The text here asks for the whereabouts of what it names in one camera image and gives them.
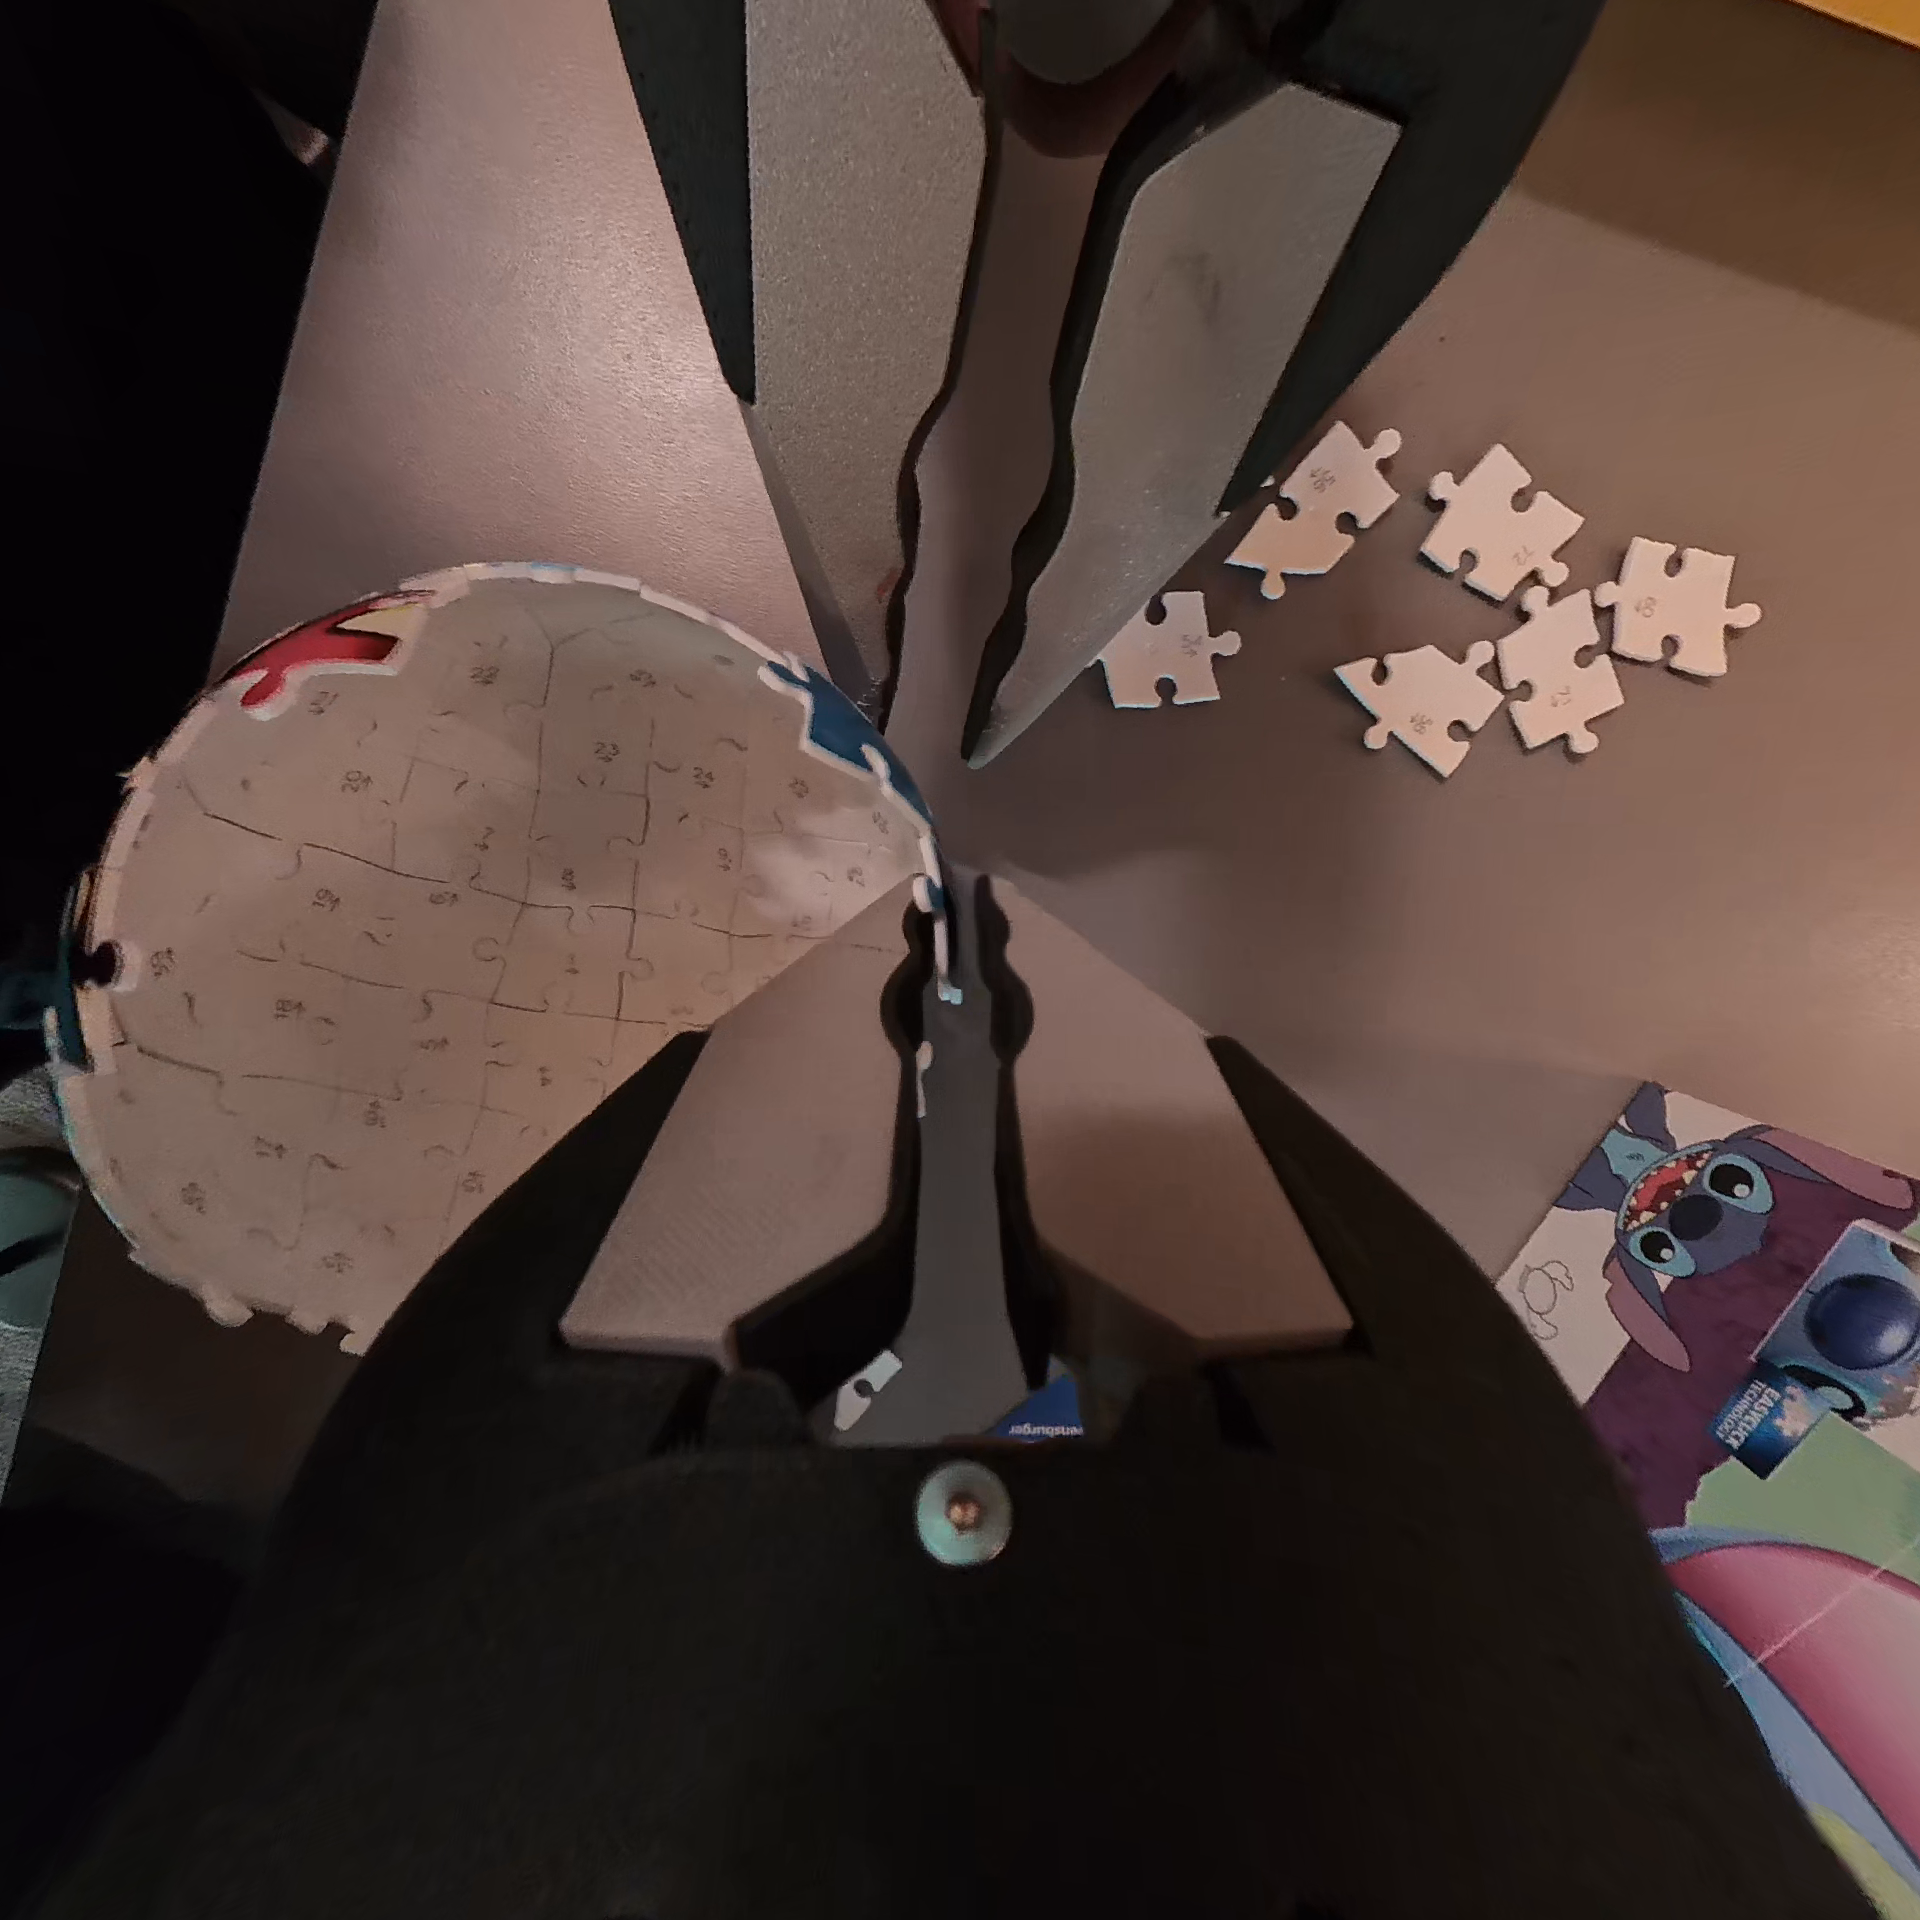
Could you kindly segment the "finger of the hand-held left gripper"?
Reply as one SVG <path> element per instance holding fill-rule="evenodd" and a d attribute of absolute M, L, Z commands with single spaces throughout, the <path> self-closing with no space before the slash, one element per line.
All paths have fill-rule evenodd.
<path fill-rule="evenodd" d="M 934 5 L 750 3 L 750 439 L 824 668 L 881 730 L 918 461 L 969 303 L 991 136 Z"/>
<path fill-rule="evenodd" d="M 1402 125 L 1302 83 L 1168 83 L 1103 165 L 1052 452 L 962 754 L 1004 752 L 1211 535 Z"/>

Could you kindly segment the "blue white puzzle ball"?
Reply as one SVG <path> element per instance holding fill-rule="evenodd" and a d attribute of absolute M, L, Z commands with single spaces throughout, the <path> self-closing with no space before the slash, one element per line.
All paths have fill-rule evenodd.
<path fill-rule="evenodd" d="M 364 1353 L 542 1152 L 939 884 L 875 724 L 633 579 L 448 567 L 307 619 L 127 779 L 72 931 L 74 1160 L 220 1327 Z"/>

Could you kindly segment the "pile of puzzle pieces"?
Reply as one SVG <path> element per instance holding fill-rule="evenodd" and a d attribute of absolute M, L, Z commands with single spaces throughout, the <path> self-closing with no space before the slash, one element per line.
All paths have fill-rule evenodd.
<path fill-rule="evenodd" d="M 1252 571 L 1272 601 L 1294 579 L 1330 573 L 1400 503 L 1385 473 L 1400 450 L 1393 427 L 1360 439 L 1334 423 L 1228 563 Z M 1528 752 L 1592 754 L 1599 721 L 1626 703 L 1619 664 L 1715 681 L 1729 671 L 1730 637 L 1762 618 L 1761 605 L 1732 601 L 1736 557 L 1649 537 L 1630 539 L 1611 580 L 1571 591 L 1562 552 L 1585 519 L 1538 490 L 1503 444 L 1462 475 L 1433 475 L 1424 498 L 1436 519 L 1422 563 L 1491 605 L 1518 601 L 1520 625 L 1462 656 L 1422 645 L 1342 664 L 1335 683 L 1366 709 L 1370 752 L 1398 743 L 1436 778 L 1455 776 L 1497 711 Z"/>

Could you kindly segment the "cartoon print puzzle box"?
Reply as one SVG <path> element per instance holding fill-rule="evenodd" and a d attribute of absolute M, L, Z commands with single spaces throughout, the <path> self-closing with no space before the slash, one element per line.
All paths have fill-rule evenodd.
<path fill-rule="evenodd" d="M 1644 1084 L 1499 1291 L 1882 1916 L 1919 1908 L 1919 1184 Z"/>

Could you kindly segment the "person's dark clothing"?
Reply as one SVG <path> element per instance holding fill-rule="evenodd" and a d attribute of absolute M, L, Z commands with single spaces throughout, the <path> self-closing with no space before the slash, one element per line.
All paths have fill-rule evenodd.
<path fill-rule="evenodd" d="M 368 3 L 2 5 L 2 944 L 51 973 L 122 776 L 202 689 Z"/>

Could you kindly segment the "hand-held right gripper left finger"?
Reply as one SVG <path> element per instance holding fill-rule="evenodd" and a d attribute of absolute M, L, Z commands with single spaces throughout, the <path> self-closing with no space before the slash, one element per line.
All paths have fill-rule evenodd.
<path fill-rule="evenodd" d="M 719 1019 L 561 1321 L 572 1348 L 764 1371 L 815 1410 L 894 1345 L 928 973 L 906 881 Z"/>

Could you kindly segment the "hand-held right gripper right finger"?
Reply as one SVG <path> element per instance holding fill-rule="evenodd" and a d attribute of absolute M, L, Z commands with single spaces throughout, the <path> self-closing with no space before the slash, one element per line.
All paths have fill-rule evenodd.
<path fill-rule="evenodd" d="M 969 924 L 1015 1347 L 1064 1363 L 1088 1436 L 1148 1380 L 1347 1345 L 1353 1314 L 1206 1031 L 1008 881 L 977 881 Z"/>

